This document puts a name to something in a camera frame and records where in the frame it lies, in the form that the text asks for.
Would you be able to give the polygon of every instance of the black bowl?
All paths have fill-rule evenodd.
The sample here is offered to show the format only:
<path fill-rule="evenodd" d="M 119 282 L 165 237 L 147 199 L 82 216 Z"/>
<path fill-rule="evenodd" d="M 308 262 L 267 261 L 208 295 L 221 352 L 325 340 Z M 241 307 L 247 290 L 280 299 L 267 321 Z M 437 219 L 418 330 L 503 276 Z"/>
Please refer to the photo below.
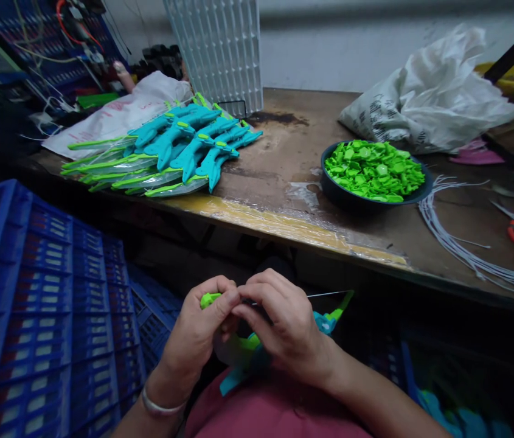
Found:
<path fill-rule="evenodd" d="M 431 176 L 427 167 L 420 162 L 417 158 L 411 156 L 411 159 L 418 162 L 421 165 L 421 172 L 425 175 L 425 181 L 421 184 L 417 190 L 412 192 L 410 195 L 404 197 L 403 202 L 399 203 L 388 203 L 382 201 L 370 200 L 362 196 L 355 195 L 349 190 L 346 190 L 340 186 L 332 177 L 328 174 L 325 169 L 325 160 L 334 152 L 334 149 L 343 142 L 334 143 L 322 154 L 322 190 L 324 195 L 336 206 L 346 211 L 364 212 L 364 211 L 382 211 L 390 207 L 396 207 L 399 205 L 415 204 L 425 199 L 431 190 L 433 189 L 433 177 Z"/>

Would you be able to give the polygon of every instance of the needle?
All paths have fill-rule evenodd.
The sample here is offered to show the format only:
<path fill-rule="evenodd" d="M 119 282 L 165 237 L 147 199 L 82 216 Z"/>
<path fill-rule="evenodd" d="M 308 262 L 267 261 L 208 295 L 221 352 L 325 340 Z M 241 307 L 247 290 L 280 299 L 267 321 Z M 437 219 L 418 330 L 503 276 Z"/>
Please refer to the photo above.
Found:
<path fill-rule="evenodd" d="M 347 293 L 347 292 L 350 292 L 350 290 L 345 290 L 345 291 L 337 291 L 337 292 L 328 292 L 328 293 L 323 293 L 323 294 L 315 294 L 315 295 L 308 295 L 307 297 L 308 298 L 315 298 L 315 297 L 319 297 L 319 296 L 325 296 L 325 295 L 335 295 L 335 294 L 338 294 L 338 293 Z M 252 302 L 251 305 L 257 305 L 258 303 L 256 302 Z"/>

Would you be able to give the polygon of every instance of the silver bangle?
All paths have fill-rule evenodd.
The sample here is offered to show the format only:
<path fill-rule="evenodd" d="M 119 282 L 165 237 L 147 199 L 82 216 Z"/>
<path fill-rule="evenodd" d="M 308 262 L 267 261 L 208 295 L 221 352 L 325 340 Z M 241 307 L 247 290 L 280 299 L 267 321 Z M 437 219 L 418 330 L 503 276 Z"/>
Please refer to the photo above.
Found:
<path fill-rule="evenodd" d="M 143 400 L 143 405 L 145 406 L 145 409 L 152 417 L 168 417 L 170 415 L 175 415 L 178 412 L 180 412 L 184 406 L 186 405 L 187 401 L 179 405 L 177 408 L 162 408 L 161 406 L 156 405 L 153 403 L 148 397 L 147 397 L 147 390 L 145 388 L 145 385 L 143 386 L 143 391 L 141 391 L 141 400 Z"/>

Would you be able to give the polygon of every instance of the person's left hand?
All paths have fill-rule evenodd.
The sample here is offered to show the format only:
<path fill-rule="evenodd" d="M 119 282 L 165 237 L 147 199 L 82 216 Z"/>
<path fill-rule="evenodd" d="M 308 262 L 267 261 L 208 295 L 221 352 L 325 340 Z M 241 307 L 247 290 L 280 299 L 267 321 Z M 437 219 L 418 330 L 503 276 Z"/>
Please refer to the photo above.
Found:
<path fill-rule="evenodd" d="M 202 310 L 202 296 L 216 292 L 222 295 Z M 236 284 L 224 276 L 206 280 L 190 290 L 161 360 L 147 381 L 151 401 L 163 408 L 175 408 L 188 399 L 212 354 L 214 334 L 222 333 L 226 340 L 235 330 L 235 321 L 230 318 L 223 323 L 240 300 Z"/>

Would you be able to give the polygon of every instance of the workbench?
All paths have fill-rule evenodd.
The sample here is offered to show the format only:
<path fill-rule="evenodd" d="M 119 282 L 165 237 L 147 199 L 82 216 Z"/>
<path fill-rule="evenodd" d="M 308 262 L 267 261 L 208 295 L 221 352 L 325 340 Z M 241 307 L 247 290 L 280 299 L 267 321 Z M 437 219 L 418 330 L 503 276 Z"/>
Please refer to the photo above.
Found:
<path fill-rule="evenodd" d="M 225 163 L 213 194 L 198 192 L 174 198 L 124 196 L 157 209 L 192 214 L 243 233 L 320 252 L 492 305 L 514 307 L 514 293 L 474 272 L 448 253 L 430 233 L 417 205 L 393 207 L 378 215 L 347 214 L 321 192 L 321 155 L 353 133 L 337 122 L 340 111 L 359 94 L 265 89 L 265 108 L 248 122 L 264 135 Z M 47 150 L 34 160 L 58 175 L 67 160 Z M 450 163 L 446 156 L 420 157 L 434 177 L 458 181 L 505 181 L 506 166 L 473 167 Z M 509 219 L 488 200 L 501 196 L 491 183 L 449 189 L 437 195 L 441 223 L 453 236 L 490 245 L 466 244 L 489 262 L 514 270 L 514 244 L 507 236 Z M 514 212 L 514 198 L 502 198 Z"/>

